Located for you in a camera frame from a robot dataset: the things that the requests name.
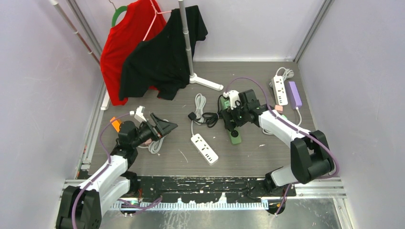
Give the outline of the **black t-shirt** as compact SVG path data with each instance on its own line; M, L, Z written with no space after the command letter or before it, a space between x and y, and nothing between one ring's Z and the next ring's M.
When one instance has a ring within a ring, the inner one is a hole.
M143 97L154 86L158 98L173 100L189 84L190 68L179 9L173 9L160 33L140 42L125 59L118 97Z

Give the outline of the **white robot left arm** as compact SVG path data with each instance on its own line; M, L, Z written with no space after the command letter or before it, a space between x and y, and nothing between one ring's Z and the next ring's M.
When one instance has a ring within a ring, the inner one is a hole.
M116 145L107 153L106 162L86 181L68 186L62 192L56 218L57 229L97 229L102 217L120 197L139 191L136 173L129 168L138 156L137 147L148 140L158 141L177 128L176 123L150 115L154 123L120 123Z

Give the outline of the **light green plug adapter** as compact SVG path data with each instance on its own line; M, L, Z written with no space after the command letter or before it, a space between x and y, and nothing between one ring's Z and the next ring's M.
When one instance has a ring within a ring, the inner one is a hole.
M224 108L224 109L227 109L228 107L230 107L229 100L225 100L225 101L223 102L223 108Z

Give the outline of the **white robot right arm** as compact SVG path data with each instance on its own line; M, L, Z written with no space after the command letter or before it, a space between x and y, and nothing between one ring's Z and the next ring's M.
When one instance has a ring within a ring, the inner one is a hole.
M290 163L265 175L266 192L277 196L288 184L306 184L337 169L326 136L309 131L283 118L267 104L261 104L253 90L223 93L229 107L222 111L225 128L231 133L246 123L271 132L290 149Z

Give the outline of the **purple power strip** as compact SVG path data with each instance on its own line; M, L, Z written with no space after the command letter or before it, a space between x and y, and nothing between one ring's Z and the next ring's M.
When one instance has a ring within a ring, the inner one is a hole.
M300 109L302 107L302 100L298 92L298 88L294 81L288 81L285 85L288 97L288 103L292 109Z

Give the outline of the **red t-shirt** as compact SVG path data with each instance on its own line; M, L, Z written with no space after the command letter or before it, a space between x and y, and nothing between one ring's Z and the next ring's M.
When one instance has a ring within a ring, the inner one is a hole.
M161 11L155 0L153 3L156 9ZM127 98L120 100L118 97L123 64L137 45L143 41L154 17L149 0L137 0L127 6L128 10L119 16L116 26L111 27L100 57L101 73L113 106L125 105L128 101ZM146 41L161 32L165 25L163 15L157 15Z

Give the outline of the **orange power strip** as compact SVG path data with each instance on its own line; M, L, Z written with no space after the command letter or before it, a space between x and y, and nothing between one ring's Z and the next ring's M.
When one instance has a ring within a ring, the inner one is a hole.
M120 125L121 125L122 121L121 119L113 116L110 119L110 124L113 126L113 128L115 129L115 131L118 133L120 131Z

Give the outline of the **green clothes hanger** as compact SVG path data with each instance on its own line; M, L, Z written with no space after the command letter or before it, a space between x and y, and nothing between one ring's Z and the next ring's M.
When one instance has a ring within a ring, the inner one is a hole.
M116 7L112 0L108 0L108 2L113 6L115 10L111 20L111 27L114 27L117 24L119 16L128 10L128 6Z

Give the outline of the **white power strip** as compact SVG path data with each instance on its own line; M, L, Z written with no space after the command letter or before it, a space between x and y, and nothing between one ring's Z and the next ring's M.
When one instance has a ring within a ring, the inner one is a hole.
M288 105L287 93L285 90L284 80L282 76L275 75L272 78L272 88L275 96L276 104L280 106Z
M218 161L218 155L200 134L194 134L191 137L191 142L209 165L213 165Z

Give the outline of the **pink plug adapter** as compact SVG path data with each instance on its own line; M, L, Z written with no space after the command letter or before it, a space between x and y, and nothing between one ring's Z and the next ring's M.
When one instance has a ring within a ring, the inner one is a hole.
M279 114L283 114L283 106L275 105L274 109L275 109Z

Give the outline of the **dark green power strip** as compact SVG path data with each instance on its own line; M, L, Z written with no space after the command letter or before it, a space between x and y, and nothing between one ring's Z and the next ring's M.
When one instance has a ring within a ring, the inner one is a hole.
M221 105L222 105L222 109L224 109L223 108L223 102L225 101L226 99L225 98L221 98L220 99L220 102L221 102ZM229 132L229 131L227 131L228 132L228 135L229 135L229 138L230 138L230 142L231 142L231 144L232 145L237 145L237 144L240 144L241 142L242 142L242 139L241 139L241 136L239 135L239 132L237 131L237 129L235 128L235 130L233 131L233 132Z

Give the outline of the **pink clothes hanger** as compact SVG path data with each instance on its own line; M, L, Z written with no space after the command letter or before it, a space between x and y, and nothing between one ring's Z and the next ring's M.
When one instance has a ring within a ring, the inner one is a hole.
M148 34L149 34L149 32L150 32L150 30L151 30L151 28L152 28L152 26L153 26L153 24L154 24L156 18L157 18L157 15L161 15L161 14L165 14L165 13L170 13L170 12L171 12L171 11L158 11L158 10L156 9L155 4L153 3L153 1L152 1L152 0L149 0L149 1L150 1L150 3L151 3L151 6L152 6L152 8L153 8L153 11L154 11L154 17L153 17L153 19L152 19L152 21L151 21L151 23L150 23L150 25L149 25L149 28L148 28L148 30L147 30L147 32L146 32L144 38L143 38L143 41L145 41L145 40L147 39L147 36L148 36Z

